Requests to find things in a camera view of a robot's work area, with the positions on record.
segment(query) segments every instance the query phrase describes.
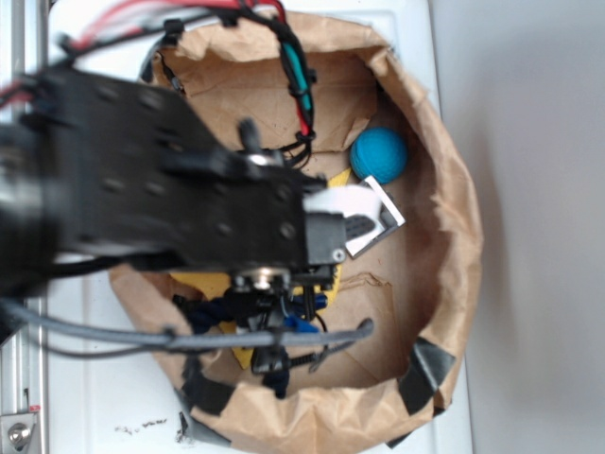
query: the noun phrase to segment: crumpled paper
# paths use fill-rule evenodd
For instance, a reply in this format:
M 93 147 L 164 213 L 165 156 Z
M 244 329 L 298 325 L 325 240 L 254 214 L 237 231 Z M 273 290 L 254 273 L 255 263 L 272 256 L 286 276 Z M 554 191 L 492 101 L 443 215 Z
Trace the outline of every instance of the crumpled paper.
M 372 349 L 360 342 L 346 356 L 329 358 L 314 375 L 293 371 L 283 400 L 242 372 L 230 351 L 202 356 L 206 376 L 237 386 L 219 416 L 195 407 L 191 414 L 242 450 L 355 453 L 408 434 L 432 419 L 435 409 L 449 406 L 475 314 L 483 236 L 467 168 L 425 89 L 387 43 L 369 27 L 337 19 L 288 13 L 288 21 L 310 66 L 318 69 L 316 150 L 334 151 L 315 154 L 305 172 L 337 175 L 348 166 L 347 147 L 367 126 L 394 128 L 407 142 L 406 171 L 387 185 L 406 224 L 344 264 L 342 279 L 351 286 L 339 293 L 334 312 L 325 314 L 336 329 L 353 328 L 357 317 L 371 312 L 381 332 L 368 344 Z M 236 124 L 244 116 L 257 120 L 266 147 L 293 140 L 294 101 L 267 30 L 245 22 L 236 29 L 206 26 L 162 53 L 196 112 L 229 147 L 239 148 Z M 156 69 L 156 82 L 167 85 Z M 187 331 L 169 301 L 174 283 L 167 275 L 154 282 L 120 268 L 111 279 L 137 328 L 158 331 L 170 323 Z M 397 378 L 419 336 L 457 362 L 434 397 L 410 415 Z M 374 349 L 381 358 L 368 358 Z M 179 389 L 184 358 L 155 358 Z

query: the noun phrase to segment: metal hinge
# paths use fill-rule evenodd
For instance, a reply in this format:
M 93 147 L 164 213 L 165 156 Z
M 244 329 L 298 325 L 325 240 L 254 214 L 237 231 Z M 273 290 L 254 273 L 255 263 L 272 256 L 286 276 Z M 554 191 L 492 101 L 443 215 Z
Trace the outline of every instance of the metal hinge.
M 40 454 L 42 436 L 38 413 L 0 416 L 0 454 Z

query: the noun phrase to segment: gray cable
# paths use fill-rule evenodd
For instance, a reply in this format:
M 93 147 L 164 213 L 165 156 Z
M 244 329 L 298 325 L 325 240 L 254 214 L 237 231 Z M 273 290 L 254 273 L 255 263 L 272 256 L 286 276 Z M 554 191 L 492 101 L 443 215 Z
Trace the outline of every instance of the gray cable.
M 373 331 L 373 322 L 364 320 L 355 331 L 333 333 L 271 333 L 256 331 L 246 334 L 177 336 L 169 332 L 152 334 L 93 328 L 43 317 L 12 299 L 0 299 L 0 309 L 22 323 L 42 326 L 65 336 L 113 343 L 126 343 L 141 347 L 160 347 L 163 350 L 201 350 L 233 347 L 268 347 L 271 345 L 307 346 L 360 341 Z

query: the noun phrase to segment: yellow block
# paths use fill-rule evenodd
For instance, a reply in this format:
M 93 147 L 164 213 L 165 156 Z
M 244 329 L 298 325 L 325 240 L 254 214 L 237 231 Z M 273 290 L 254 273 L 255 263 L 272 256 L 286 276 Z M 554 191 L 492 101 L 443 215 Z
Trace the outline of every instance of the yellow block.
M 351 169 L 347 168 L 343 172 L 333 177 L 328 182 L 328 187 L 344 186 L 349 177 L 351 176 Z M 340 274 L 342 266 L 337 266 L 337 272 L 334 279 L 334 287 L 332 290 L 325 291 L 327 298 L 327 304 L 330 305 L 334 302 L 337 297 L 338 288 L 340 287 Z M 224 272 L 172 272 L 170 275 L 177 281 L 197 288 L 199 291 L 206 295 L 208 300 L 219 298 L 223 296 L 225 291 L 231 285 L 231 279 L 228 274 Z M 294 294 L 301 294 L 303 290 L 301 288 L 295 288 Z M 218 326 L 223 333 L 232 334 L 235 332 L 235 322 L 223 322 Z M 251 348 L 234 348 L 233 354 L 239 361 L 239 365 L 242 369 L 248 369 L 251 364 L 253 350 Z

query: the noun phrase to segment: blue ball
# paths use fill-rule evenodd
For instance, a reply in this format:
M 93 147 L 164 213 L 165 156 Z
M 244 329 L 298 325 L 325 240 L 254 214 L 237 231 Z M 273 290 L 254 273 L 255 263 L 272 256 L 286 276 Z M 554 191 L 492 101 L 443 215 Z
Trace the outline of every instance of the blue ball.
M 390 183 L 406 164 L 406 143 L 388 128 L 365 130 L 353 143 L 351 167 L 361 180 L 372 175 L 380 184 Z

